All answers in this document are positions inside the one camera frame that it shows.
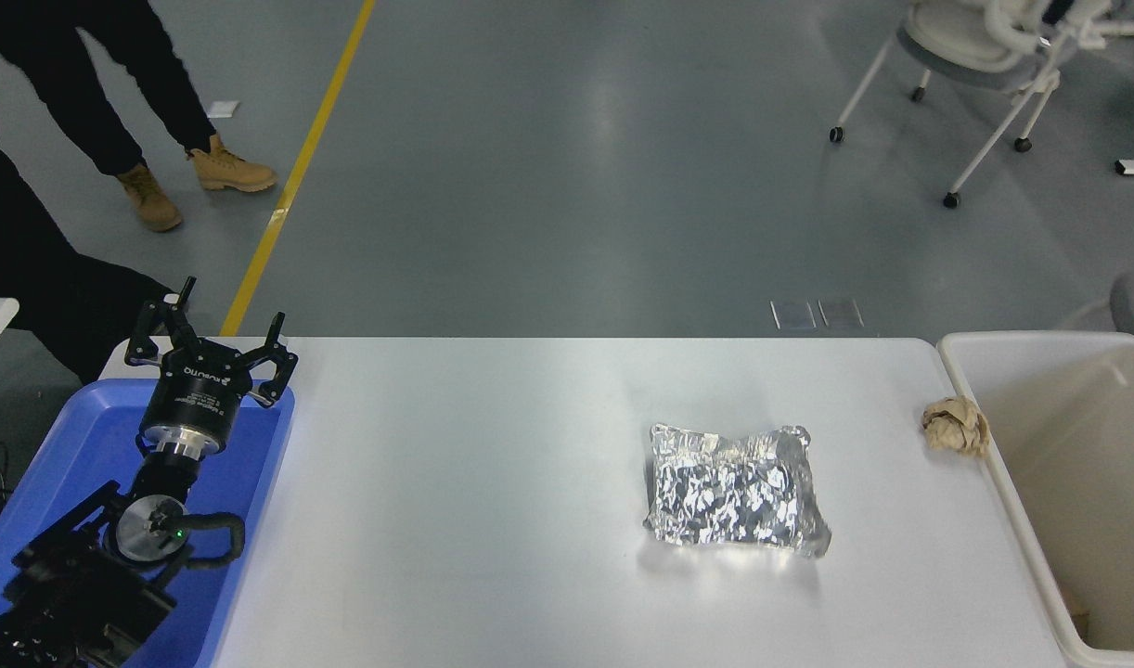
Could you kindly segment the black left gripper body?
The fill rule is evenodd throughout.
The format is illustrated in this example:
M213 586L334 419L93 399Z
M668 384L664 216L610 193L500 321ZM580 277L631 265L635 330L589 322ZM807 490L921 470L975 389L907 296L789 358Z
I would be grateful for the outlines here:
M211 340L197 348L174 348L160 362L161 375L139 431L146 439L188 429L208 439L232 434L242 398L251 389L240 350Z

